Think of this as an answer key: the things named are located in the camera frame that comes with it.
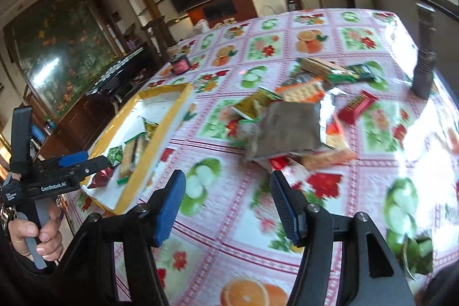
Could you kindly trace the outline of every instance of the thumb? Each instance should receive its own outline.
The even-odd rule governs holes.
[[[37,237],[38,227],[35,223],[24,219],[15,219],[8,223],[8,230],[11,235],[11,243],[14,249],[23,256],[32,257],[30,250],[27,247],[25,237]]]

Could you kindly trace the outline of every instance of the framed artwork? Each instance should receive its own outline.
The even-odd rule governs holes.
[[[88,0],[40,0],[6,26],[5,37],[26,82],[58,121],[119,60]]]

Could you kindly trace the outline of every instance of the floral tablecloth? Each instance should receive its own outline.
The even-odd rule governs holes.
[[[456,196],[458,110],[435,78],[428,101],[410,93],[417,49],[393,13],[316,9],[268,16],[212,30],[180,42],[191,69],[180,76],[164,66],[144,88],[193,82],[197,99],[170,141],[141,198],[162,188],[174,169],[187,174],[187,193],[170,239],[154,250],[172,305],[284,304],[302,250],[286,238],[269,193],[268,173],[245,163],[233,138],[229,108],[258,86],[274,89],[316,56],[340,65],[367,63],[375,82],[343,85],[339,108],[362,90],[380,100],[355,126],[345,126],[357,160],[298,180],[334,214],[366,211],[384,237],[431,229],[434,273],[459,257]],[[410,188],[398,201],[395,188]],[[91,212],[105,214],[83,192],[66,195],[74,230]],[[336,301],[341,254],[335,245],[326,304]],[[129,299],[122,247],[115,248],[119,296]],[[431,275],[410,281],[413,291]],[[237,291],[249,293],[237,300]]]

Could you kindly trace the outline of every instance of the cardboard tray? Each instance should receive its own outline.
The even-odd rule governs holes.
[[[81,182],[85,193],[100,207],[114,214],[124,214],[134,207],[195,96],[191,84],[182,83],[149,88],[131,98],[96,141],[90,157],[107,156],[110,148],[122,145],[142,132],[142,117],[158,123],[159,126],[126,184],[117,183],[120,169],[118,166],[106,187],[86,188],[93,176],[87,177]]]

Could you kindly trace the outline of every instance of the fingernail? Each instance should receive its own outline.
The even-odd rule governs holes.
[[[34,224],[29,224],[29,225],[28,225],[28,227],[27,227],[27,233],[28,233],[30,236],[36,236],[36,235],[37,235],[37,230],[36,230]]]
[[[48,236],[47,233],[42,233],[40,236],[39,236],[39,239],[42,243],[46,243],[50,238]]]

